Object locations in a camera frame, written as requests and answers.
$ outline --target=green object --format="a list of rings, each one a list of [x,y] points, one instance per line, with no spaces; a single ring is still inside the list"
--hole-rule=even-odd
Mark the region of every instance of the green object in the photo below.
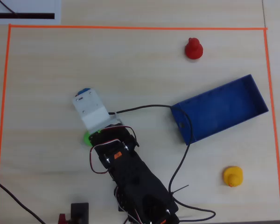
[[[92,144],[91,142],[89,141],[89,136],[90,136],[90,133],[87,131],[85,134],[84,134],[84,137],[83,137],[83,140],[84,140],[84,143],[90,147],[92,147]]]

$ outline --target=yellow game piece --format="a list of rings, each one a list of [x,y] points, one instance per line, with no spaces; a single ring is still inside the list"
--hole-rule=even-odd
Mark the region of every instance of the yellow game piece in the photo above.
[[[228,167],[223,173],[224,182],[229,187],[236,187],[243,182],[243,170],[241,167]]]

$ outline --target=red game piece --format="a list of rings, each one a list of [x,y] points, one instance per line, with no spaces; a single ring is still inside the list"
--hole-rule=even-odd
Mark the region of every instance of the red game piece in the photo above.
[[[202,56],[203,47],[197,38],[189,38],[189,42],[185,47],[186,56],[189,59],[195,60]]]
[[[59,214],[58,224],[68,224],[68,221],[65,219],[65,214]]]

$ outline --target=blue plastic tray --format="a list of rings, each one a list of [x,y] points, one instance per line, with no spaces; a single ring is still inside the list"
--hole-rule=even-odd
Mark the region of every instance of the blue plastic tray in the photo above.
[[[247,75],[174,105],[184,110],[193,124],[193,142],[268,112],[252,78]],[[190,126],[185,115],[172,109],[172,114],[186,144]]]

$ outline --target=orange border line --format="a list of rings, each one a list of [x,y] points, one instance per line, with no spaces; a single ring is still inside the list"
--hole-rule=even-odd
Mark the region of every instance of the orange border line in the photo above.
[[[278,170],[278,181],[279,181],[279,195],[280,195],[280,154],[279,154],[279,144],[278,144],[275,108],[274,108],[274,98],[273,98],[273,88],[272,88],[271,69],[270,69],[270,60],[269,60],[269,50],[268,50],[268,46],[267,46],[267,37],[266,37],[266,31],[265,30],[263,30],[263,36],[264,36],[264,39],[265,39],[266,68],[267,68],[267,76],[268,76],[268,79],[269,79],[269,88],[270,88],[273,127],[274,127],[274,136],[275,136],[276,159],[277,159],[277,170]]]
[[[4,123],[4,108],[5,108],[5,94],[6,94],[6,83],[7,83],[7,68],[8,68],[8,57],[9,57],[9,46],[10,46],[10,35],[11,28],[92,28],[92,29],[134,29],[134,30],[263,30],[264,40],[265,40],[265,50],[266,50],[266,66],[268,73],[271,107],[272,107],[272,117],[273,117],[273,128],[275,137],[275,148],[276,148],[276,159],[277,159],[277,170],[278,170],[278,181],[279,181],[279,195],[280,195],[280,154],[278,145],[278,135],[276,126],[276,117],[274,109],[273,100],[273,88],[271,79],[271,70],[269,62],[269,53],[267,45],[267,28],[175,28],[175,27],[112,27],[112,26],[43,26],[43,25],[8,25],[7,34],[7,47],[5,55],[5,68],[4,68],[4,78],[3,78],[3,90],[2,90],[2,103],[1,103],[1,118],[0,118],[0,159],[1,159],[1,146],[2,146],[2,135],[3,135],[3,123]]]
[[[62,25],[11,25],[14,28],[79,28],[79,29],[139,29],[139,30],[265,30],[255,28],[222,28],[222,27],[112,27],[112,26],[62,26]]]
[[[8,25],[8,34],[7,34],[6,55],[5,55],[5,68],[4,68],[4,78],[3,78],[2,103],[1,103],[1,118],[0,118],[0,159],[1,159],[2,134],[3,134],[4,107],[5,107],[5,92],[6,92],[6,80],[7,80],[7,66],[8,66],[9,45],[10,45],[10,33],[11,33],[11,25],[9,24],[9,25]]]

